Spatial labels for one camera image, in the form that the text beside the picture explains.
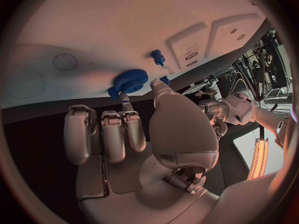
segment robotic hand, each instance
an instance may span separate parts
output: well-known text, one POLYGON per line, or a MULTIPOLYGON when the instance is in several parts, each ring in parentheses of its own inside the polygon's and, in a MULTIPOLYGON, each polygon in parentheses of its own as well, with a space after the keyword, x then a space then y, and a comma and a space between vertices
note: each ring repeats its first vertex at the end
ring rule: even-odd
POLYGON ((276 135, 278 145, 284 145, 288 118, 280 117, 272 111, 261 108, 259 103, 242 92, 218 101, 213 99, 201 101, 199 106, 209 118, 218 139, 227 131, 227 125, 224 122, 245 125, 250 121, 256 121, 276 135))

